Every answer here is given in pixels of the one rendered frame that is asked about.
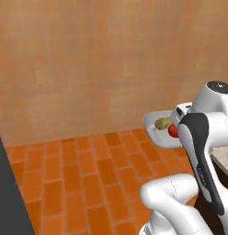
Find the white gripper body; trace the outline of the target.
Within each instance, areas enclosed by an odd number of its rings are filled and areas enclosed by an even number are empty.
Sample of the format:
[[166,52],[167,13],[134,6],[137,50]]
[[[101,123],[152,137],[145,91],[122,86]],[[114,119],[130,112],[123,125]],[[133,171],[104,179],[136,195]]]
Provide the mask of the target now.
[[178,115],[178,113],[176,112],[176,110],[174,110],[171,115],[170,115],[170,119],[171,119],[171,122],[177,126],[180,122],[180,117]]

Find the brown potato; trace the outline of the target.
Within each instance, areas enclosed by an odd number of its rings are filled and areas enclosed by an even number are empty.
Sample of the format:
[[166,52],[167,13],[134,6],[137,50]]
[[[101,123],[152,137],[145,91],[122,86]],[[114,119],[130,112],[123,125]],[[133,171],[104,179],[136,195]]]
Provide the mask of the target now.
[[157,129],[167,129],[172,124],[172,121],[169,117],[160,117],[158,118],[154,125]]

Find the red tomato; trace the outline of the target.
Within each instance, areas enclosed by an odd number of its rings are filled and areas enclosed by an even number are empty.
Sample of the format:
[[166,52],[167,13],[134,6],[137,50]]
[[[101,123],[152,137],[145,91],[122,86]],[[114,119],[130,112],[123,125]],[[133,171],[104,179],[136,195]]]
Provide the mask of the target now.
[[177,127],[174,124],[171,124],[168,127],[168,133],[171,137],[173,138],[177,138],[178,137],[178,133],[177,133]]

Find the white vegetable container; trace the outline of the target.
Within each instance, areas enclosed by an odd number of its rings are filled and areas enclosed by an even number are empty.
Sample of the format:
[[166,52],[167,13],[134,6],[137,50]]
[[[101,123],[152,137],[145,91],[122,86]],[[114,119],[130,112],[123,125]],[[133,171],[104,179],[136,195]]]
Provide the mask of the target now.
[[169,118],[172,110],[151,112],[143,116],[143,126],[153,144],[164,149],[181,148],[179,138],[173,138],[168,134],[167,129],[159,130],[154,123],[158,118]]

